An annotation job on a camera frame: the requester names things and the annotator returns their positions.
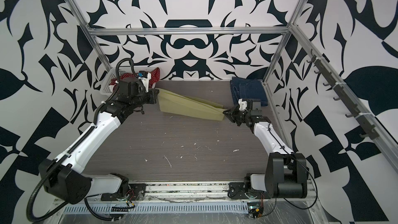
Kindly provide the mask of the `olive green skirt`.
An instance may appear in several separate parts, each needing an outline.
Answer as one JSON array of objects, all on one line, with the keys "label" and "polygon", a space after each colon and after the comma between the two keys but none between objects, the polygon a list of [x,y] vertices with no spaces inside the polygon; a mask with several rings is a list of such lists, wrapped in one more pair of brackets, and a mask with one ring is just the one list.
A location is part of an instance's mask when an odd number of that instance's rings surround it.
[{"label": "olive green skirt", "polygon": [[159,89],[158,103],[164,113],[183,115],[205,120],[223,121],[223,105],[192,96],[180,95]]}]

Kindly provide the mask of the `blue denim skirt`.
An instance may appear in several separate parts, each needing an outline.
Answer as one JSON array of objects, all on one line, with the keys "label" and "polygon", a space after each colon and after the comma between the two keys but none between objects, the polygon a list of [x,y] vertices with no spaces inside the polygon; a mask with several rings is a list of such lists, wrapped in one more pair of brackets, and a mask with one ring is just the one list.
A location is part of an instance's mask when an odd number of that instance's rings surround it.
[{"label": "blue denim skirt", "polygon": [[259,80],[232,77],[230,88],[234,105],[238,105],[239,99],[257,99],[262,107],[268,106],[265,90]]}]

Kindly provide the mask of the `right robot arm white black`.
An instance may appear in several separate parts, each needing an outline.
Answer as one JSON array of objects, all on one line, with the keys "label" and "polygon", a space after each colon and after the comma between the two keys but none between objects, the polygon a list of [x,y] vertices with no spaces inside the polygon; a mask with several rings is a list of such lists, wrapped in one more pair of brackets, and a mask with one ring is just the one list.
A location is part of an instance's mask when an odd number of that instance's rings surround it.
[{"label": "right robot arm white black", "polygon": [[294,152],[276,133],[270,119],[262,114],[260,100],[240,99],[223,114],[237,126],[246,125],[258,138],[268,155],[264,174],[251,173],[244,178],[245,194],[263,193],[268,199],[307,197],[306,159]]}]

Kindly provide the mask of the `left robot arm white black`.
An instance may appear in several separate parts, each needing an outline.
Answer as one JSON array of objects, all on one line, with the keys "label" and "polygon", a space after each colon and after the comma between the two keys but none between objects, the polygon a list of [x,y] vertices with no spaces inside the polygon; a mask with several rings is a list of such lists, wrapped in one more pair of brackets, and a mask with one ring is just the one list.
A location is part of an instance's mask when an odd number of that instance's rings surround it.
[{"label": "left robot arm white black", "polygon": [[117,173],[105,176],[83,174],[86,165],[129,115],[142,112],[145,104],[156,104],[159,90],[146,85],[143,78],[121,81],[111,96],[95,111],[93,123],[55,159],[39,165],[41,185],[45,192],[70,204],[87,197],[112,194],[122,198],[129,190],[127,177]]}]

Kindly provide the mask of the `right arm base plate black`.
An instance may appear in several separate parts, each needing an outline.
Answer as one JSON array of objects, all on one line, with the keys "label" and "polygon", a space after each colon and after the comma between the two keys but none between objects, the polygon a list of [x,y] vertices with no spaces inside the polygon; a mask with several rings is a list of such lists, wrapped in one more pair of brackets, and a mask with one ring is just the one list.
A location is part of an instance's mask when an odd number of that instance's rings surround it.
[{"label": "right arm base plate black", "polygon": [[265,183],[229,183],[227,196],[232,200],[260,200],[261,197],[271,199],[272,196],[266,191]]}]

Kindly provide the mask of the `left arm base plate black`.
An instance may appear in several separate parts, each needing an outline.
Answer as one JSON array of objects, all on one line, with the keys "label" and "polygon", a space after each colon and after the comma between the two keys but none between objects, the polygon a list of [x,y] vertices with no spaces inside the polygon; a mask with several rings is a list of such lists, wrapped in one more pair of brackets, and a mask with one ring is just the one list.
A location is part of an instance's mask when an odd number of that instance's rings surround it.
[{"label": "left arm base plate black", "polygon": [[102,194],[101,201],[140,201],[145,196],[146,187],[147,184],[142,183],[124,184],[114,194]]}]

